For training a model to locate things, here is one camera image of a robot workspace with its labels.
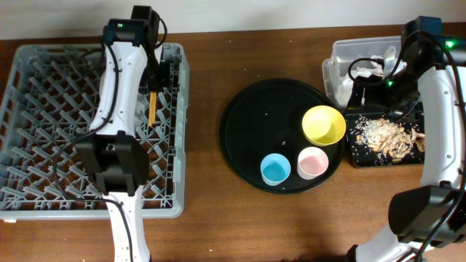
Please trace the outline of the white tissue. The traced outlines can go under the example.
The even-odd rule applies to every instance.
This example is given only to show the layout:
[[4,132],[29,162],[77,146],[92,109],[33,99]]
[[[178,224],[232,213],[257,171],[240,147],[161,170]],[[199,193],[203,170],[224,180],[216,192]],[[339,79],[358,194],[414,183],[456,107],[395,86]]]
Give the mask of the white tissue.
[[[362,76],[366,78],[370,76],[378,76],[380,78],[386,77],[391,72],[396,60],[398,59],[396,47],[389,46],[382,56],[372,55],[371,59],[383,59],[384,68],[382,68],[381,65],[375,62],[369,62],[369,65],[363,65],[362,67],[360,67],[360,65],[363,64],[363,61],[361,61],[356,63],[356,65],[352,67],[352,76],[354,78],[356,78],[357,76]],[[340,77],[340,83],[335,91],[335,99],[338,106],[343,108],[347,106],[348,101],[350,99],[350,95],[352,94],[352,87],[353,80],[351,80],[348,74]]]

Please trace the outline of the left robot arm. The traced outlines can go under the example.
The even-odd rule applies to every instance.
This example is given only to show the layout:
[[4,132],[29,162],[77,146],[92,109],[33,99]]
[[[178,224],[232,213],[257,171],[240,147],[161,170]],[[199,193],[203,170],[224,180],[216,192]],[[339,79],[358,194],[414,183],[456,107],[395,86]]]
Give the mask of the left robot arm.
[[103,29],[106,69],[89,135],[76,143],[84,170],[111,219],[115,261],[150,261],[142,219],[142,189],[149,156],[135,139],[140,87],[152,91],[157,75],[159,18],[111,19]]

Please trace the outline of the pink cup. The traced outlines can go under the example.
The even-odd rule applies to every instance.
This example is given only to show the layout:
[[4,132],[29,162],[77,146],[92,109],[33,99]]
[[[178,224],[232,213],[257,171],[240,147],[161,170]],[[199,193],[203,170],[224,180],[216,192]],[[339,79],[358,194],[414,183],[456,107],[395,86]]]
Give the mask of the pink cup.
[[329,165],[327,154],[320,148],[307,147],[298,155],[297,173],[304,180],[322,175]]

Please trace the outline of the yellow bowl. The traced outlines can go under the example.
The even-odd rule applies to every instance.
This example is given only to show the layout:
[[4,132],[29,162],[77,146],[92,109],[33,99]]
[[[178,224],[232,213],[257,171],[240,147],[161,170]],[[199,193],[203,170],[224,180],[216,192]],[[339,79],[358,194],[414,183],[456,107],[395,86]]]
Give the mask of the yellow bowl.
[[330,106],[315,106],[302,117],[301,127],[306,139],[316,146],[338,143],[347,130],[344,116]]

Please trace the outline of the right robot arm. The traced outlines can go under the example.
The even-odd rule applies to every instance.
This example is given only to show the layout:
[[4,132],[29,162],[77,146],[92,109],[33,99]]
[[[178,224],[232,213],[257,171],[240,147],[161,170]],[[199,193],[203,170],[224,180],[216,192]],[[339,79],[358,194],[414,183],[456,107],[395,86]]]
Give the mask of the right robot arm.
[[381,111],[392,120],[424,118],[418,188],[396,194],[388,225],[354,245],[348,261],[421,261],[427,250],[465,240],[465,39],[447,36],[439,18],[420,16],[401,33],[399,64],[385,77],[357,76],[347,110]]

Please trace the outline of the peanut shells and rice waste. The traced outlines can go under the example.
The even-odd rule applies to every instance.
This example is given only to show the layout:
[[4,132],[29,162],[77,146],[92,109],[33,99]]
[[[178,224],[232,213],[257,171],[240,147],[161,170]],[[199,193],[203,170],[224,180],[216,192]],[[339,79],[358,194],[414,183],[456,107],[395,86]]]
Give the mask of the peanut shells and rice waste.
[[368,119],[361,116],[356,126],[350,131],[355,135],[355,143],[368,149],[365,156],[374,154],[376,162],[383,164],[401,163],[407,156],[425,152],[425,134],[419,132],[417,125],[406,129],[402,124],[396,124],[388,119]]

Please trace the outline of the blue cup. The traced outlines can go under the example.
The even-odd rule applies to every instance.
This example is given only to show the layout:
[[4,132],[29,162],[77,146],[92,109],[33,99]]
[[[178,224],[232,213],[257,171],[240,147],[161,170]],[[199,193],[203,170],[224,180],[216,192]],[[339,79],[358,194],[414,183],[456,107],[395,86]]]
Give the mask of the blue cup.
[[291,164],[282,154],[269,154],[260,164],[261,177],[268,186],[277,186],[291,173]]

